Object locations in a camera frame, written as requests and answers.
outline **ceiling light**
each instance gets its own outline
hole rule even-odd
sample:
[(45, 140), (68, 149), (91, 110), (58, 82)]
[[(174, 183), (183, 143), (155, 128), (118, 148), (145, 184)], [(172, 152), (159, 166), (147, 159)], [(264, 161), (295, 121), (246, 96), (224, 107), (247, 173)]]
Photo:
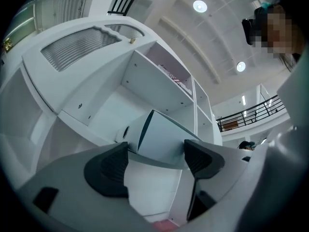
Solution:
[(244, 62), (239, 62), (239, 63), (237, 64), (237, 70), (238, 70), (239, 72), (244, 71), (245, 68), (246, 68), (246, 64), (245, 64)]
[(203, 1), (197, 0), (193, 3), (193, 8), (199, 13), (204, 13), (207, 10), (207, 5)]
[(242, 96), (242, 104), (243, 104), (244, 106), (246, 105), (246, 98), (245, 98), (244, 95)]

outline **person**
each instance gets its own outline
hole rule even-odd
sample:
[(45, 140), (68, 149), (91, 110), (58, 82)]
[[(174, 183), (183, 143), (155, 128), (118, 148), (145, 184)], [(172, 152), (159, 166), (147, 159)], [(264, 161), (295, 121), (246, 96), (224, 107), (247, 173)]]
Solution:
[(238, 146), (239, 149), (247, 149), (247, 150), (253, 150), (253, 146), (255, 145), (255, 142), (247, 142), (242, 141), (240, 145)]
[(260, 37), (261, 46), (272, 49), (291, 72), (305, 49), (306, 38), (285, 11), (284, 1), (262, 3), (254, 11), (254, 19), (243, 19), (242, 25), (249, 45), (253, 45), (256, 37)]

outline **pink object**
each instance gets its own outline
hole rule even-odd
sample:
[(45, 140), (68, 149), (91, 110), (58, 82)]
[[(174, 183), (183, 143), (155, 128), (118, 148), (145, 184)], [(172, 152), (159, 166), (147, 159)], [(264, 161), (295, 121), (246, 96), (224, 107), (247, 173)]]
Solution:
[(160, 232), (174, 231), (178, 228), (178, 226), (170, 220), (154, 222), (153, 226)]

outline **pink fabric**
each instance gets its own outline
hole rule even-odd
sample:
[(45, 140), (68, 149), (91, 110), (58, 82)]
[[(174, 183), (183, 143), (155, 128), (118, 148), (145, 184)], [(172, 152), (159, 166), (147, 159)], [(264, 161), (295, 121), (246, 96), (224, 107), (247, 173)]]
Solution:
[(160, 232), (169, 232), (178, 228), (178, 226), (170, 220), (154, 222), (153, 226)]

